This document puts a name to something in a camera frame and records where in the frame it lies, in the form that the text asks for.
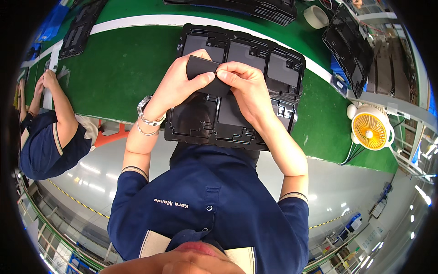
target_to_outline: worker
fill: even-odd
[[[40,113],[44,87],[52,93],[55,111]],[[52,70],[46,70],[38,79],[28,113],[23,112],[24,103],[21,105],[20,116],[24,119],[19,168],[28,178],[56,177],[74,167],[92,149],[98,134],[97,123],[74,114]]]
[[[189,55],[211,60],[205,50]],[[127,262],[102,274],[301,273],[308,261],[306,156],[274,113],[260,70],[229,62],[218,66],[217,77],[232,87],[284,174],[279,201],[240,149],[186,145],[172,155],[170,170],[149,182],[166,111],[215,78],[207,72],[189,81],[189,55],[177,58],[138,106],[108,222],[109,238]]]
[[[362,6],[362,0],[353,0],[353,5],[360,9],[360,7]]]

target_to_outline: striped sleeve cuff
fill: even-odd
[[[58,149],[59,155],[62,156],[64,152],[62,151],[61,143],[59,142],[57,123],[53,123],[52,127],[53,127],[53,138],[55,139],[56,148]]]
[[[146,181],[149,183],[149,178],[148,178],[148,176],[147,176],[146,173],[145,173],[143,170],[141,170],[140,168],[138,168],[138,167],[134,167],[134,166],[130,166],[130,167],[125,167],[124,169],[122,169],[122,173],[124,173],[125,171],[135,171],[135,172],[141,174],[141,175],[146,179]]]
[[[280,200],[278,200],[278,201],[281,201],[281,200],[283,200],[283,199],[290,198],[290,197],[300,198],[300,199],[302,199],[303,201],[305,201],[307,204],[309,204],[309,201],[307,200],[307,197],[306,197],[304,194],[299,193],[299,192],[289,192],[289,193],[286,193],[286,194],[283,195],[283,196],[280,198]]]

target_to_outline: green mat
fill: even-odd
[[[180,30],[181,27],[143,26],[90,36],[82,55],[58,63],[58,73],[63,66],[71,70],[68,86],[66,76],[60,79],[60,84],[74,111],[134,122],[138,102],[154,93],[173,62]],[[349,100],[309,70],[305,72],[303,86],[293,138],[306,155],[343,162],[351,145],[351,121],[346,116]],[[398,167],[388,148],[366,149],[349,164],[391,173]]]
[[[50,59],[50,54],[45,56],[44,58],[41,58],[41,60],[38,63],[36,63],[29,69],[29,75],[25,86],[27,106],[30,106],[30,103],[32,102],[36,82],[38,81],[39,77],[44,73],[44,65],[49,59]],[[41,96],[41,104],[40,104],[41,106],[42,106],[43,97],[44,96]]]
[[[330,69],[330,51],[322,42],[324,29],[314,29],[305,20],[303,11],[311,5],[320,5],[318,1],[302,3],[297,1],[298,16],[296,20],[286,27],[261,19],[247,16],[237,12],[224,11],[208,7],[194,7],[190,5],[164,5],[162,0],[109,0],[103,8],[96,24],[106,21],[148,14],[180,14],[196,17],[210,18],[235,24],[264,34],[276,39],[309,57],[324,69]],[[70,22],[75,17],[77,9],[70,11],[58,34],[50,41],[44,42],[45,50],[62,40],[67,32]]]

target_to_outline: wristwatch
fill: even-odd
[[[164,119],[166,118],[166,113],[164,113],[163,117],[161,117],[159,120],[157,121],[149,121],[148,119],[145,118],[145,116],[143,115],[143,110],[145,109],[145,106],[149,103],[149,101],[152,99],[152,95],[149,95],[148,97],[143,98],[143,100],[141,100],[138,103],[137,106],[137,112],[138,112],[138,117],[145,123],[148,125],[151,125],[153,127],[157,126],[157,125],[161,125],[161,123],[163,123]]]

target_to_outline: black plastic tray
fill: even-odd
[[[204,48],[213,61],[238,61],[259,68],[271,104],[290,133],[297,120],[306,62],[302,54],[278,44],[215,26],[186,24],[177,57]],[[231,91],[224,97],[195,92],[168,111],[165,139],[249,150],[268,150],[261,136],[240,113]]]
[[[347,7],[340,4],[322,35],[322,40],[344,70],[356,98],[362,94],[374,58],[373,49],[359,28],[362,26]]]
[[[213,7],[257,16],[282,26],[297,18],[295,0],[163,0],[168,4],[189,4]]]
[[[108,0],[95,0],[82,7],[64,36],[59,60],[80,55],[84,52],[90,31]]]

